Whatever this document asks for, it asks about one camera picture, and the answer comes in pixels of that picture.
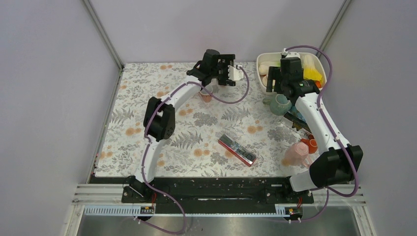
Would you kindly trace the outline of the green glazed mug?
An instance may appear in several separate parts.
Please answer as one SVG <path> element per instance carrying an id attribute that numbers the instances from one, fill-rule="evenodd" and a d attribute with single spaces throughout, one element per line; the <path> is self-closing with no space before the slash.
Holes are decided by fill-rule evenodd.
<path id="1" fill-rule="evenodd" d="M 291 101 L 282 94 L 265 97 L 262 102 L 268 105 L 270 112 L 276 116 L 284 116 L 292 107 Z"/>

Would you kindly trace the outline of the salmon pink mug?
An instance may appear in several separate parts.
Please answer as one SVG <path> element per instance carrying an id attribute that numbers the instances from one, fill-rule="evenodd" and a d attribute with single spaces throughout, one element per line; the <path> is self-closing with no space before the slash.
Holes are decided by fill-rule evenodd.
<path id="1" fill-rule="evenodd" d="M 207 85 L 205 89 L 201 89 L 199 91 L 199 96 L 205 103 L 209 103 L 211 102 L 211 99 L 212 99 L 212 96 L 211 96 L 212 92 L 213 92 L 213 86 Z"/>

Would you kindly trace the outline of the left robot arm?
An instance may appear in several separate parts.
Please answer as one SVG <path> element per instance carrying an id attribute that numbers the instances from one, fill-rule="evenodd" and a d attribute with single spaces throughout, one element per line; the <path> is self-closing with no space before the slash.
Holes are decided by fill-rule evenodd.
<path id="1" fill-rule="evenodd" d="M 152 197 L 150 182 L 155 177 L 159 154 L 175 130 L 176 111 L 195 94 L 206 89 L 216 79 L 220 85 L 235 86 L 233 70 L 234 54 L 221 54 L 207 49 L 202 60 L 186 72 L 184 81 L 167 95 L 148 101 L 144 116 L 144 138 L 147 145 L 140 166 L 129 181 L 129 190 L 140 202 Z"/>

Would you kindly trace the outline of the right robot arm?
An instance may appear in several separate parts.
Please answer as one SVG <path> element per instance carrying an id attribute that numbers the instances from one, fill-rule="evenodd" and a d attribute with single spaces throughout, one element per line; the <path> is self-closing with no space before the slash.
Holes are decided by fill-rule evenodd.
<path id="1" fill-rule="evenodd" d="M 320 155 L 307 171 L 289 178 L 289 185 L 282 189 L 284 200 L 293 203 L 302 191 L 349 181 L 354 181 L 355 187 L 345 197 L 353 196 L 358 190 L 357 170 L 363 151 L 351 145 L 337 129 L 322 101 L 322 90 L 313 80 L 304 79 L 301 59 L 286 56 L 279 67 L 270 67 L 267 91 L 284 95 L 301 113 Z"/>

